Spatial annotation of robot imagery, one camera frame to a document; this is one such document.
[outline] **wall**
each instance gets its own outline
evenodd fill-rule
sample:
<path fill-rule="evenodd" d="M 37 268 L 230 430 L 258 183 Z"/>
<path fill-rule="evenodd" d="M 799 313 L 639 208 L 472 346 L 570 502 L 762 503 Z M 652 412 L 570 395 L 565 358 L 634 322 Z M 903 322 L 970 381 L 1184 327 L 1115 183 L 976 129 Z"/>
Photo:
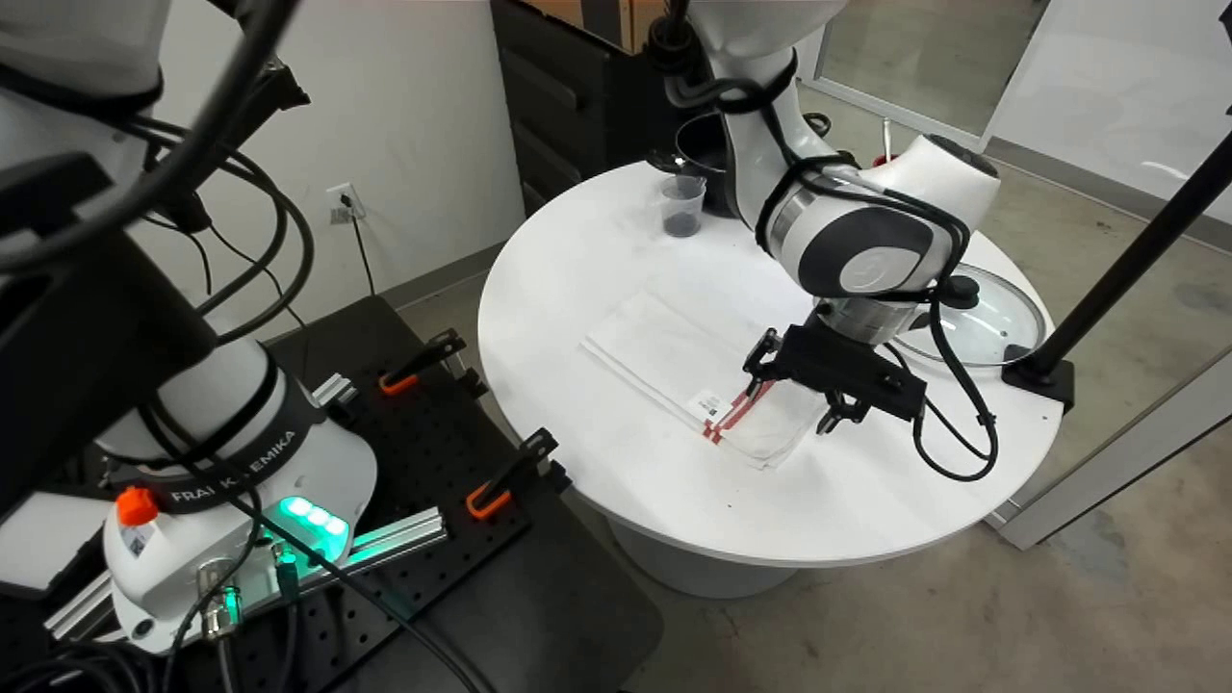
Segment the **wall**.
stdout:
<path fill-rule="evenodd" d="M 233 22 L 205 0 L 177 0 L 163 69 L 163 120 L 190 123 L 230 59 Z M 271 120 L 246 146 L 309 210 L 321 241 L 313 286 L 296 306 L 328 314 L 367 291 L 351 227 L 328 224 L 323 190 L 355 181 L 369 210 L 367 237 L 380 290 L 423 278 L 507 237 L 523 217 L 507 142 L 505 90 L 485 0 L 304 0 L 280 59 L 296 69 L 309 109 Z M 271 203 L 230 181 L 209 183 L 218 227 L 260 250 Z M 165 273 L 201 291 L 201 264 L 186 237 L 135 232 Z M 217 268 L 240 263 L 209 241 Z M 246 290 L 230 314 L 271 301 Z"/>
<path fill-rule="evenodd" d="M 1227 0 L 1051 0 L 992 137 L 1169 197 L 1227 136 Z M 1232 194 L 1213 208 L 1232 220 Z"/>

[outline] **black cabinet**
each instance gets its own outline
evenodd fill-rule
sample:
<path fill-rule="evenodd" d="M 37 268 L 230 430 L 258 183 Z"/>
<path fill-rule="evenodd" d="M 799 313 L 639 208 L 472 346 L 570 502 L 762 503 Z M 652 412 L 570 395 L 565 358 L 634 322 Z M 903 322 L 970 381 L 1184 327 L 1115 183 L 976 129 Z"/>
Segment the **black cabinet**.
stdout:
<path fill-rule="evenodd" d="M 494 0 L 494 27 L 527 210 L 671 142 L 671 109 L 648 59 L 518 0 Z"/>

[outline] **clear plastic cup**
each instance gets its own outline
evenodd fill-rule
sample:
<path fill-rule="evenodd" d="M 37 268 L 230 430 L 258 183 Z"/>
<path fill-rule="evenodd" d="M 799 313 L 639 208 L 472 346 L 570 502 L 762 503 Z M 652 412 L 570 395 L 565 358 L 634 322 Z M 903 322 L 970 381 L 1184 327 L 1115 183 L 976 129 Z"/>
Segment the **clear plastic cup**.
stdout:
<path fill-rule="evenodd" d="M 690 237 L 699 232 L 699 199 L 706 199 L 706 178 L 690 178 L 690 174 L 676 174 L 676 178 L 666 178 L 657 183 L 657 220 L 663 220 L 663 232 L 672 236 L 672 237 Z"/>

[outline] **grey floor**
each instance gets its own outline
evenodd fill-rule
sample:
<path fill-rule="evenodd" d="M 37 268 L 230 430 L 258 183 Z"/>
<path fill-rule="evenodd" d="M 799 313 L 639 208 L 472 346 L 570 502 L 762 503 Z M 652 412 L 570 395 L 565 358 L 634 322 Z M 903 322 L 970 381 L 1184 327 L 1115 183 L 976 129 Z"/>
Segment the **grey floor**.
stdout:
<path fill-rule="evenodd" d="M 964 129 L 985 129 L 1042 0 L 855 0 L 825 34 L 821 72 Z"/>
<path fill-rule="evenodd" d="M 880 120 L 803 95 L 835 142 L 871 159 Z M 1023 264 L 1055 314 L 1145 227 L 1029 168 L 1002 165 L 985 232 Z M 1232 254 L 1182 237 L 1079 353 L 1082 392 L 1039 482 L 1082 462 L 1155 395 L 1232 341 Z M 417 332 L 463 327 L 485 273 L 400 306 Z M 666 612 L 631 693 L 1182 693 L 1232 689 L 1232 434 L 1115 498 L 1039 550 L 975 527 L 862 568 L 799 575 L 758 600 L 694 600 L 652 581 Z"/>

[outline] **white tabletop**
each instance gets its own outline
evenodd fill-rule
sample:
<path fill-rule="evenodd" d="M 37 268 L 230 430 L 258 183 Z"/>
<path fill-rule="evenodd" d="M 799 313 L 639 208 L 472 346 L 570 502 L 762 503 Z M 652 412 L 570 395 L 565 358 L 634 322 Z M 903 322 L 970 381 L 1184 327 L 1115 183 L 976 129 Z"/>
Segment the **white tabletop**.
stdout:
<path fill-rule="evenodd" d="M 985 482 L 953 486 L 915 459 L 907 423 L 880 412 L 835 434 L 803 434 L 784 462 L 751 464 L 599 367 L 586 337 L 652 281 L 657 291 L 707 291 L 733 332 L 810 314 L 810 297 L 742 224 L 706 220 L 699 236 L 666 237 L 656 220 L 657 181 L 652 165 L 625 165 L 563 194 L 511 236 L 482 297 L 476 341 L 494 395 L 517 430 L 553 430 L 557 462 L 581 498 L 707 558 L 803 568 L 946 539 L 1035 475 L 1061 407 L 1002 386 L 996 374 L 975 377 L 1002 423 L 1002 462 Z M 1035 297 L 985 236 L 975 236 L 967 263 Z M 938 367 L 912 367 L 928 377 L 928 395 L 983 446 L 964 390 Z M 938 423 L 928 426 L 928 451 L 953 468 L 976 464 Z"/>

